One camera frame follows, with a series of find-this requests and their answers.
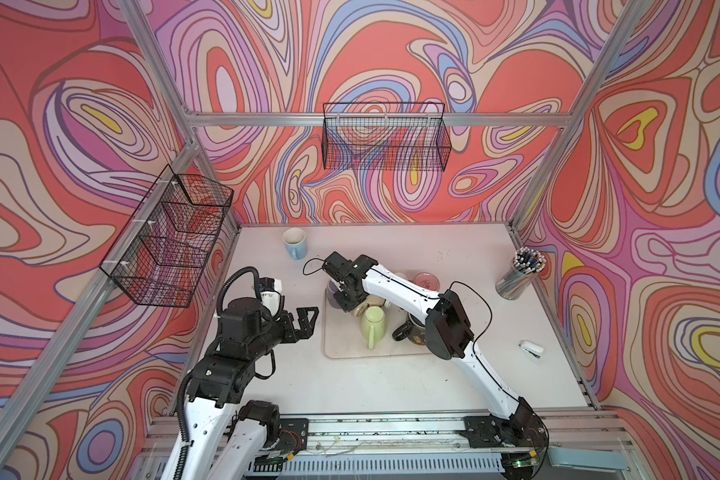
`glass cup of pens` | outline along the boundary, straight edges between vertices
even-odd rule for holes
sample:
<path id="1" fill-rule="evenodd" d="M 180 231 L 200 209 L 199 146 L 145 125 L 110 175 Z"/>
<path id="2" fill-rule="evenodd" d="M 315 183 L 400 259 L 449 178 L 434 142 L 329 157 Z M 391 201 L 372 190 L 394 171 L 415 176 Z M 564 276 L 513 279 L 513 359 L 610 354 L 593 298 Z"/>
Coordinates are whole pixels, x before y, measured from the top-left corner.
<path id="1" fill-rule="evenodd" d="M 538 250 L 520 248 L 514 253 L 510 270 L 496 283 L 496 292 L 507 300 L 516 300 L 546 265 L 547 258 Z"/>

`pen holder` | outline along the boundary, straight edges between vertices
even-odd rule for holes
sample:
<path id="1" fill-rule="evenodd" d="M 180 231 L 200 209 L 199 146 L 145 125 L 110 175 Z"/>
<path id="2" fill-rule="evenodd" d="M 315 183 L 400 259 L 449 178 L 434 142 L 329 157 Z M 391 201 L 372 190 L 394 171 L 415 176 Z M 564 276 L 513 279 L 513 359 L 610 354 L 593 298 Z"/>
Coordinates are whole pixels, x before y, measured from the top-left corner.
<path id="1" fill-rule="evenodd" d="M 510 270 L 496 282 L 496 293 L 507 300 L 517 300 L 530 284 L 536 273 L 524 274 L 514 264 L 510 264 Z"/>

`wall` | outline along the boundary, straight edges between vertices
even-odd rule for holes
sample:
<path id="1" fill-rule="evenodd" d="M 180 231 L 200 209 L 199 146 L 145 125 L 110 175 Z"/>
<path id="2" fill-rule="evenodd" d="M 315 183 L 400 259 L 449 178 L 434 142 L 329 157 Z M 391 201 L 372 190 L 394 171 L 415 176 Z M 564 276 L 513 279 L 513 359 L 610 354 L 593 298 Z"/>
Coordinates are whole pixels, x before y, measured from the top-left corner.
<path id="1" fill-rule="evenodd" d="M 182 147 L 115 4 L 0 2 L 0 408 Z M 113 294 L 1 478 L 125 475 L 229 243 L 188 310 Z"/>
<path id="2" fill-rule="evenodd" d="M 720 1 L 654 2 L 522 235 L 653 474 L 720 479 Z"/>
<path id="3" fill-rule="evenodd" d="M 322 111 L 441 100 L 451 112 L 565 112 L 620 2 L 169 0 L 147 8 L 190 110 Z M 451 129 L 445 173 L 322 168 L 320 128 L 205 128 L 243 223 L 504 221 L 554 132 Z"/>

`beige tray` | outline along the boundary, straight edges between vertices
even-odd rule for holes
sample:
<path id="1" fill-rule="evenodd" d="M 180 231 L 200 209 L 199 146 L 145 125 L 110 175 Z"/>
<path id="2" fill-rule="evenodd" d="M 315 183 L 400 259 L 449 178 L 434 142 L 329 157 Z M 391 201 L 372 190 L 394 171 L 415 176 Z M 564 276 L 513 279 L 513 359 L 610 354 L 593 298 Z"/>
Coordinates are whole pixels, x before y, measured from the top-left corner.
<path id="1" fill-rule="evenodd" d="M 331 360 L 367 359 L 377 356 L 431 355 L 426 346 L 416 345 L 405 339 L 396 342 L 392 332 L 405 323 L 407 313 L 402 308 L 391 306 L 384 309 L 387 318 L 387 332 L 373 350 L 360 334 L 360 319 L 351 312 L 333 308 L 323 295 L 322 302 L 322 353 Z"/>

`black mug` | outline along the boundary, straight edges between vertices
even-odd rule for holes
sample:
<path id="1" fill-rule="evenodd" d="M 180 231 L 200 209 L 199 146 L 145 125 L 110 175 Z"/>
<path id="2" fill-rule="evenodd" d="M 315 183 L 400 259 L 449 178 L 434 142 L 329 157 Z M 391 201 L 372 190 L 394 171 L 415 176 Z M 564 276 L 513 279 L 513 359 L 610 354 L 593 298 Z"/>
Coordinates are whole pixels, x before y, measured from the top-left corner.
<path id="1" fill-rule="evenodd" d="M 392 332 L 392 339 L 396 342 L 408 339 L 416 345 L 426 345 L 426 329 L 416 323 L 409 313 L 405 323 Z"/>

